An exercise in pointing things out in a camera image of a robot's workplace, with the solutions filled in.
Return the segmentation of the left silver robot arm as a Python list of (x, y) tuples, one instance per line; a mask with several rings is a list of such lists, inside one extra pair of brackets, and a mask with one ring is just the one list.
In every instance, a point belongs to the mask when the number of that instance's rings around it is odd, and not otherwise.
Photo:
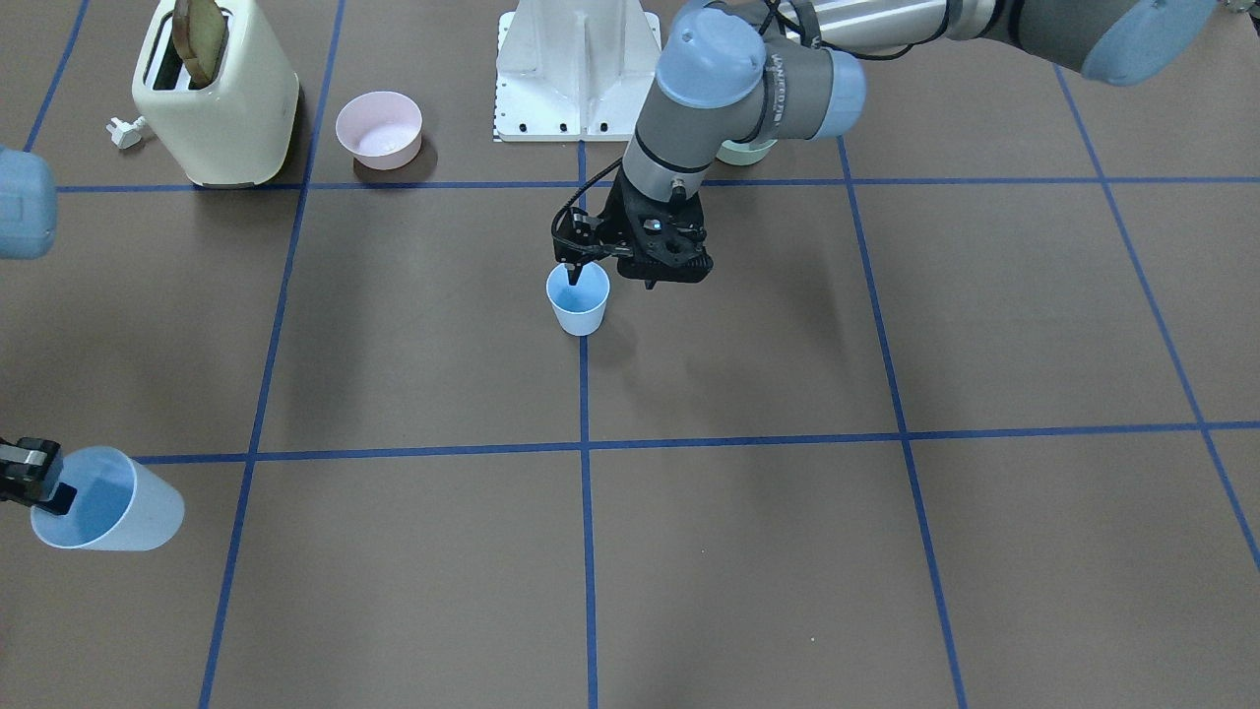
[(723, 144), (847, 133), (863, 65), (950, 39), (993, 40), (1097, 84), (1142, 84), (1206, 26), (1213, 1), (689, 1), (667, 33), (604, 210), (551, 227), (554, 273), (696, 285), (713, 269), (699, 189)]

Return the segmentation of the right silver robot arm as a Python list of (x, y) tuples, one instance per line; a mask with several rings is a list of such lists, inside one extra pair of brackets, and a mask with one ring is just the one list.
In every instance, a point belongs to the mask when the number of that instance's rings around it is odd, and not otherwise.
[[(57, 188), (47, 161), (23, 150), (1, 149), (3, 259), (40, 259), (48, 254), (57, 217)], [(60, 481), (64, 455), (57, 441), (3, 440), (1, 468), (4, 501), (54, 516), (67, 515), (76, 502), (77, 490)]]

